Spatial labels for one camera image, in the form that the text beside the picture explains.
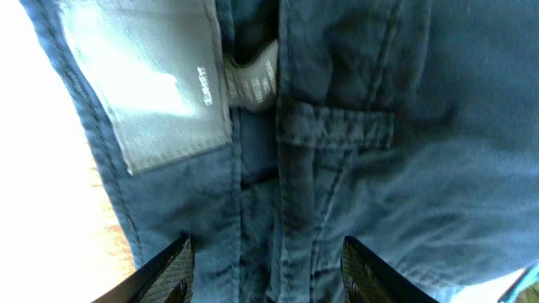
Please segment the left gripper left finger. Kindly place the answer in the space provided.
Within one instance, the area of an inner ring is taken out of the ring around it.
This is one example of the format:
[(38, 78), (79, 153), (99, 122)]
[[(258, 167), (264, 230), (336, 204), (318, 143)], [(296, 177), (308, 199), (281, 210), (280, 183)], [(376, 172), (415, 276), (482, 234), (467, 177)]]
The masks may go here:
[(93, 303), (190, 303), (195, 252), (190, 237), (179, 239)]

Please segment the navy blue shorts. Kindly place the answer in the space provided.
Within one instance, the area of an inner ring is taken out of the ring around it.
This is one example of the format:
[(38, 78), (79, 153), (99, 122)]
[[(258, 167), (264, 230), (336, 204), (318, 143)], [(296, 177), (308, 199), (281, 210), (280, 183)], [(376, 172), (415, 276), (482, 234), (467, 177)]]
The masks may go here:
[(535, 1), (25, 1), (137, 270), (345, 302), (352, 236), (433, 299), (538, 259)]

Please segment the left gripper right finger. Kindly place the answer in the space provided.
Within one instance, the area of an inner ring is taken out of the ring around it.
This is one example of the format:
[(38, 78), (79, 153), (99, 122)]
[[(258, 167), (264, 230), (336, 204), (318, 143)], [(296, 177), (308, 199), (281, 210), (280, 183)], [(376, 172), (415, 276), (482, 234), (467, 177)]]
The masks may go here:
[(344, 238), (341, 273), (349, 303), (437, 303), (352, 236)]

